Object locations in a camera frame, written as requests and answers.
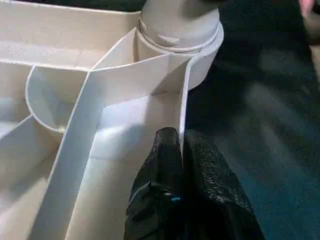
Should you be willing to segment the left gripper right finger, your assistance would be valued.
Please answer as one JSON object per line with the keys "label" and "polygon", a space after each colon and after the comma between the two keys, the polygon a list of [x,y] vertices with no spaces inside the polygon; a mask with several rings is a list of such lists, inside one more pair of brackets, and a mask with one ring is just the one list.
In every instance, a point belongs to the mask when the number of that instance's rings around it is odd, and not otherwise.
{"label": "left gripper right finger", "polygon": [[210,137],[185,132],[184,170],[191,239],[263,239],[249,198]]}

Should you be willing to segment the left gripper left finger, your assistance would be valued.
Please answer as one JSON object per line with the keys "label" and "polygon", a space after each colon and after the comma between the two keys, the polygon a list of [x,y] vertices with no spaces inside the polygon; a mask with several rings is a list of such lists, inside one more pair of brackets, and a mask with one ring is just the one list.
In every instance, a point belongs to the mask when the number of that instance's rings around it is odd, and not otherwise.
{"label": "left gripper left finger", "polygon": [[179,135],[159,129],[139,169],[126,208],[125,240],[182,240],[185,183]]}

